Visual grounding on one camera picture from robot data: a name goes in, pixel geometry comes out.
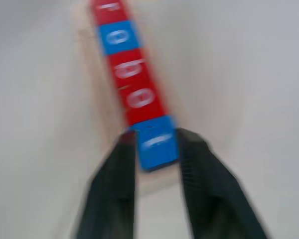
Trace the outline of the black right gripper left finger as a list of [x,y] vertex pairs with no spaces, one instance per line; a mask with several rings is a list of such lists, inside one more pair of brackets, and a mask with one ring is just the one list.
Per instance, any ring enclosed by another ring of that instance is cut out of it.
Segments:
[[121,134],[89,181],[73,238],[133,239],[136,133]]

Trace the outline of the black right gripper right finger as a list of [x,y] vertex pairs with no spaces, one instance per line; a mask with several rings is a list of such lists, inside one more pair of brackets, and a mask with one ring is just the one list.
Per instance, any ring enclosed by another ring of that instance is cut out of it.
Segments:
[[266,239],[235,176],[197,133],[177,129],[180,172],[194,239]]

